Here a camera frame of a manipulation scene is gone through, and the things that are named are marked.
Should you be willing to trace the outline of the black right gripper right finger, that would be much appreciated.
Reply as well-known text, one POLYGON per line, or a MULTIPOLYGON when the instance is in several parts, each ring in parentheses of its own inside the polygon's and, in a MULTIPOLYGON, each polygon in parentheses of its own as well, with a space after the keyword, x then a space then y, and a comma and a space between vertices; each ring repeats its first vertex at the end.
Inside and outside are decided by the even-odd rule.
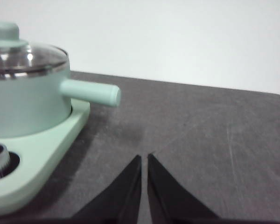
POLYGON ((220 217, 189 193, 149 154, 147 194, 154 224, 212 224, 220 217))

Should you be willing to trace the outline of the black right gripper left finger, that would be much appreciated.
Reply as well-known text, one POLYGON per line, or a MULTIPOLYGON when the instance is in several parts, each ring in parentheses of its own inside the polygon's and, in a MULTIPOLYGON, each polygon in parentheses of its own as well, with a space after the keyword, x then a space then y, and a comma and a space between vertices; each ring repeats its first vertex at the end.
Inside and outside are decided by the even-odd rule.
POLYGON ((81 224, 136 224, 141 200, 141 156, 136 155, 113 182, 73 215, 81 224))

